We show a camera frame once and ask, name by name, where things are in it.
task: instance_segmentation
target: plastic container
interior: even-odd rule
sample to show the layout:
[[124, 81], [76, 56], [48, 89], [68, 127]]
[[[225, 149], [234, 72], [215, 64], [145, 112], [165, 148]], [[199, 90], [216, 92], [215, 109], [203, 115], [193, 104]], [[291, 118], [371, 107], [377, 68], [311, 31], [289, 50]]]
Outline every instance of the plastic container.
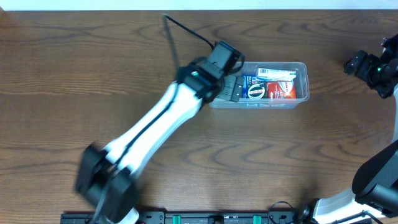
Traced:
[[214, 99], [212, 108], [242, 109], [292, 109], [310, 98], [307, 68], [302, 62], [245, 62], [240, 75], [255, 75], [258, 68], [295, 70], [294, 85], [296, 99], [239, 99], [238, 102]]

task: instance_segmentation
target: white wall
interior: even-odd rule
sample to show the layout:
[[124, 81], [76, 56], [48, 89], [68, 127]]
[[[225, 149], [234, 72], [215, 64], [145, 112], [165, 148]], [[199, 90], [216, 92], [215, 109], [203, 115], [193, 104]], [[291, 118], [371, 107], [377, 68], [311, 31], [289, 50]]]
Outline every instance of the white wall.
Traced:
[[398, 0], [0, 0], [15, 10], [398, 9]]

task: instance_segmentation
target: wooden table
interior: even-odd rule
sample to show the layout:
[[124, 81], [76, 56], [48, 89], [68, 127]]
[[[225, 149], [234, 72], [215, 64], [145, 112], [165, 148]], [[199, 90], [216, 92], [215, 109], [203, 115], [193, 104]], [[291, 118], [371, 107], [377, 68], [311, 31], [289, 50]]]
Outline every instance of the wooden table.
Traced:
[[[58, 223], [92, 208], [73, 191], [81, 152], [133, 126], [174, 68], [159, 11], [7, 12], [0, 22], [0, 223]], [[343, 73], [381, 54], [397, 11], [170, 11], [247, 61], [304, 62], [310, 99], [293, 110], [205, 107], [159, 149], [141, 204], [168, 210], [299, 206], [351, 186], [389, 145], [395, 102]], [[208, 46], [172, 26], [180, 63]]]

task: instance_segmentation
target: wooden surface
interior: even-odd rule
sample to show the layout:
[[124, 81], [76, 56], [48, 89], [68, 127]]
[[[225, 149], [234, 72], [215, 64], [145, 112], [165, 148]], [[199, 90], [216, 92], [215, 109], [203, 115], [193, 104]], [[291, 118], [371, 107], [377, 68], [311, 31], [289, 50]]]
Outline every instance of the wooden surface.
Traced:
[[[7, 12], [0, 22], [0, 223], [58, 223], [88, 211], [73, 183], [81, 152], [127, 131], [173, 80], [160, 13]], [[293, 110], [213, 110], [187, 121], [142, 175], [142, 205], [168, 210], [298, 206], [351, 186], [384, 149], [395, 102], [343, 73], [379, 55], [397, 11], [174, 11], [247, 61], [307, 65], [310, 99]], [[181, 64], [208, 46], [172, 26]]]

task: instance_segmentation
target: green strip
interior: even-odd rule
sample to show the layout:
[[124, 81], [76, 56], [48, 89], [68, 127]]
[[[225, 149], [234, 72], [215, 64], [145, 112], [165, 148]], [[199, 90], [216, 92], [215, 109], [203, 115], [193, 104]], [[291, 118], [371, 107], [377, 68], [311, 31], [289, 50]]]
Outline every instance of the green strip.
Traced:
[[261, 224], [261, 216], [253, 215], [253, 224]]
[[181, 216], [174, 215], [173, 216], [173, 224], [181, 224]]

